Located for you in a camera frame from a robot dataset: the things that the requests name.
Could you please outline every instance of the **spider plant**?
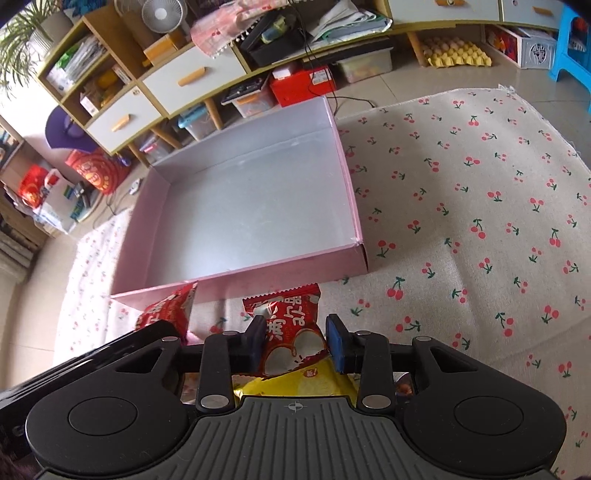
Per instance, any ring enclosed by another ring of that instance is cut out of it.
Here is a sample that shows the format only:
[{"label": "spider plant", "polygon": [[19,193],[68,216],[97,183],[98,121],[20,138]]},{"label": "spider plant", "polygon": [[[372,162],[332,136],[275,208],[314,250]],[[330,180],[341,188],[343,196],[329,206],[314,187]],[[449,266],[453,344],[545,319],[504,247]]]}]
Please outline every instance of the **spider plant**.
[{"label": "spider plant", "polygon": [[35,75],[39,58],[29,41],[38,30],[51,42],[41,23],[59,9],[59,0],[33,0],[0,30],[0,88],[6,94],[11,85],[26,86]]}]

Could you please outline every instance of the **white drawer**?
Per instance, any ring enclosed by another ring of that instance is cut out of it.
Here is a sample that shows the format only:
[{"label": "white drawer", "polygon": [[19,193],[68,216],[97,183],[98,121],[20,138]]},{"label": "white drawer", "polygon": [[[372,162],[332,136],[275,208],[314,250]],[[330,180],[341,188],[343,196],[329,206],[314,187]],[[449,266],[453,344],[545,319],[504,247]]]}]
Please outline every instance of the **white drawer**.
[{"label": "white drawer", "polygon": [[[113,132],[113,127],[127,115],[129,122]],[[92,122],[88,127],[88,133],[107,152],[112,152],[159,117],[161,115],[156,107],[139,88],[133,87]]]},{"label": "white drawer", "polygon": [[[205,67],[205,74],[201,78],[184,86],[178,85],[179,80],[201,67]],[[168,113],[175,113],[188,103],[245,74],[236,55],[229,48],[211,59],[197,47],[193,47],[147,77],[144,85]]]},{"label": "white drawer", "polygon": [[438,5],[435,0],[388,0],[395,24],[437,20],[487,20],[498,22],[495,0],[465,0],[463,5]]},{"label": "white drawer", "polygon": [[501,0],[503,22],[558,30],[562,16],[559,0]]}]

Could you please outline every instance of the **purple hat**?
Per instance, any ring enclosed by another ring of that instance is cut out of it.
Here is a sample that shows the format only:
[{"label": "purple hat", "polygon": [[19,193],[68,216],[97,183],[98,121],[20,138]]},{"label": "purple hat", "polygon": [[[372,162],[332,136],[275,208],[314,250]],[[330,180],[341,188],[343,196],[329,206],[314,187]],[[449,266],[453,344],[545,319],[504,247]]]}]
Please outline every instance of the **purple hat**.
[{"label": "purple hat", "polygon": [[86,153],[92,153],[98,148],[74,120],[72,120],[61,106],[56,106],[49,114],[45,124],[45,138],[51,148],[71,148]]}]

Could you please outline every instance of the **egg carton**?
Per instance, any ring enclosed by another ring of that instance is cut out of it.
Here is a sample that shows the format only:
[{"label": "egg carton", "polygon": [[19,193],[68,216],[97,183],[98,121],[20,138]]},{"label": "egg carton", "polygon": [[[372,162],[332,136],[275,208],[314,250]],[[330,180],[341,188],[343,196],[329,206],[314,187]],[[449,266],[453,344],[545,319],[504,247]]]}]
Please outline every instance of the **egg carton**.
[{"label": "egg carton", "polygon": [[421,44],[425,58],[435,68],[472,65],[490,67],[491,58],[471,41],[465,42],[458,37],[426,39]]}]

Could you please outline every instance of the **open cardboard box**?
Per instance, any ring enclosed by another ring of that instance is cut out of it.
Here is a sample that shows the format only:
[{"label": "open cardboard box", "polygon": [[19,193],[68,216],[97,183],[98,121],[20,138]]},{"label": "open cardboard box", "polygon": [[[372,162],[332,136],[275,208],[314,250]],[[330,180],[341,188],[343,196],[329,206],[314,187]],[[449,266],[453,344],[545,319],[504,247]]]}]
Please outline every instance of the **open cardboard box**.
[{"label": "open cardboard box", "polygon": [[111,297],[144,309],[199,280],[196,302],[367,273],[326,98],[228,128],[154,164]]}]

